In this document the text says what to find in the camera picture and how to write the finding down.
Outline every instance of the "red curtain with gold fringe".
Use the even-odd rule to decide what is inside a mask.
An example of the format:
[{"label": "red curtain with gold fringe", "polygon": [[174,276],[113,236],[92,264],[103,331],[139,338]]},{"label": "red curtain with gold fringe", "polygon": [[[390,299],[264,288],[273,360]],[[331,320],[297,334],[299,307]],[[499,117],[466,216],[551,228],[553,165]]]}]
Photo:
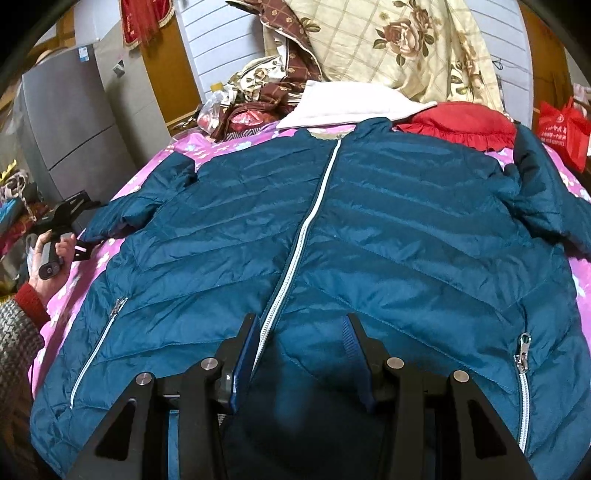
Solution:
[{"label": "red curtain with gold fringe", "polygon": [[173,0],[119,0],[125,45],[147,43],[174,15]]}]

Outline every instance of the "pillow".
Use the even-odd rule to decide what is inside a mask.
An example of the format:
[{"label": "pillow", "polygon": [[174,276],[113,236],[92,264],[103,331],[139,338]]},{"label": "pillow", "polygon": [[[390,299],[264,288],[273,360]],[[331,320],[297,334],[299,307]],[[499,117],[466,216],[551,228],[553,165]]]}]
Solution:
[{"label": "pillow", "polygon": [[481,152],[513,148],[517,134],[505,115],[470,102],[443,102],[396,126],[403,132],[442,138]]},{"label": "pillow", "polygon": [[277,128],[357,124],[382,116],[402,120],[436,105],[437,102],[413,102],[378,83],[308,80],[300,103]]}]

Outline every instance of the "hand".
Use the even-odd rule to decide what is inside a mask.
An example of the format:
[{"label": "hand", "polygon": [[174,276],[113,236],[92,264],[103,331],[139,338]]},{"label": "hand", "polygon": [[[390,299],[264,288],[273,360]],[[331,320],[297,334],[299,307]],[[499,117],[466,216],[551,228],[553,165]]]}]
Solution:
[{"label": "hand", "polygon": [[43,254],[43,245],[51,240],[51,231],[39,235],[33,253],[33,271],[29,277],[29,285],[37,293],[44,307],[51,298],[61,290],[70,277],[70,269],[72,261],[74,260],[74,248],[76,246],[76,237],[74,234],[70,237],[61,240],[56,244],[56,253],[60,256],[64,263],[61,265],[59,273],[49,280],[42,280],[39,278],[39,267],[41,266],[41,255]]}]

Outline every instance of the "silver bolt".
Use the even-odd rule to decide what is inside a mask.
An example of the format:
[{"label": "silver bolt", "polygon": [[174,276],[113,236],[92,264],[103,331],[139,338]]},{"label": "silver bolt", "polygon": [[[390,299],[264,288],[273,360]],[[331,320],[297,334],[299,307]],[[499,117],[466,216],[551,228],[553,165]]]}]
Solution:
[{"label": "silver bolt", "polygon": [[453,373],[453,378],[455,378],[460,383],[466,383],[470,380],[470,375],[468,375],[464,370],[456,370]]},{"label": "silver bolt", "polygon": [[390,368],[396,370],[400,370],[402,367],[404,367],[404,360],[398,358],[397,356],[391,356],[390,358],[388,358],[388,360],[386,360],[386,363]]},{"label": "silver bolt", "polygon": [[217,367],[217,360],[214,357],[204,358],[201,360],[201,368],[204,370],[211,370]]},{"label": "silver bolt", "polygon": [[152,381],[152,375],[150,375],[148,372],[144,372],[142,374],[139,374],[137,377],[135,377],[135,383],[137,383],[138,385],[147,385]]}]

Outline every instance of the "bedsheet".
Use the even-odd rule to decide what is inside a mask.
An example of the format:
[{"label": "bedsheet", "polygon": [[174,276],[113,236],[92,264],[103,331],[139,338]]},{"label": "bedsheet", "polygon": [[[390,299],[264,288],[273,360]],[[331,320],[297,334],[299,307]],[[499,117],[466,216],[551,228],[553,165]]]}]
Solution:
[{"label": "bedsheet", "polygon": [[[201,165],[219,155],[244,150],[275,137],[292,136],[296,132],[295,129],[279,132],[274,128],[275,126],[276,124],[271,124],[257,135],[248,138],[238,138],[221,144],[211,144],[202,135],[193,132],[160,151],[127,182],[114,198],[139,190],[149,173],[173,151],[183,153],[192,158],[195,161],[197,170]],[[353,127],[351,125],[341,125],[338,127],[314,128],[310,130],[316,135],[323,136],[348,132]],[[546,145],[545,148],[558,168],[560,177],[570,193],[584,198],[591,203],[591,196],[587,190],[566,169],[558,154]],[[487,153],[487,155],[495,158],[502,167],[513,162],[513,151],[509,148],[498,153]],[[51,321],[41,330],[46,346],[39,351],[29,371],[33,396],[36,395],[38,389],[43,384],[45,375],[69,333],[90,285],[105,270],[109,260],[119,252],[121,244],[124,241],[125,239],[109,239],[93,250],[89,260],[73,264],[68,282],[49,302],[47,310]],[[591,263],[581,258],[581,255],[577,255],[576,252],[569,258],[569,263],[577,290],[577,305],[581,315],[583,333],[591,348]]]}]

